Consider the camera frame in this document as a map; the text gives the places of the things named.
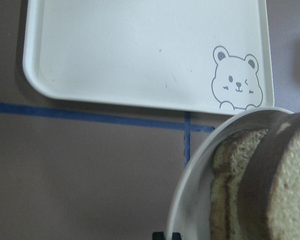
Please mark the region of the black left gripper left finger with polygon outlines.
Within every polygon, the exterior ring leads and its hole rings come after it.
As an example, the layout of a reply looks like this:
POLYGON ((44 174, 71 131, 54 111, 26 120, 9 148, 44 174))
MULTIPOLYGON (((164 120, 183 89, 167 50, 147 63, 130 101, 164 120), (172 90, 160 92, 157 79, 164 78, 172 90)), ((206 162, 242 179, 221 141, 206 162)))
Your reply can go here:
POLYGON ((152 233, 152 240, 165 240, 165 234, 163 231, 155 231, 152 233))

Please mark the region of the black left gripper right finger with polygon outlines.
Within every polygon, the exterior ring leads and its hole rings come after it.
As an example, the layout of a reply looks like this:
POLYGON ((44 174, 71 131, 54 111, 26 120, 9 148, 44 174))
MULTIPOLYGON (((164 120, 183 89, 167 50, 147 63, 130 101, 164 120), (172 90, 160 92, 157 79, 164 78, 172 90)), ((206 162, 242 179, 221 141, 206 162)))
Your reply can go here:
POLYGON ((173 232, 171 240, 181 240, 181 234, 179 232, 173 232))

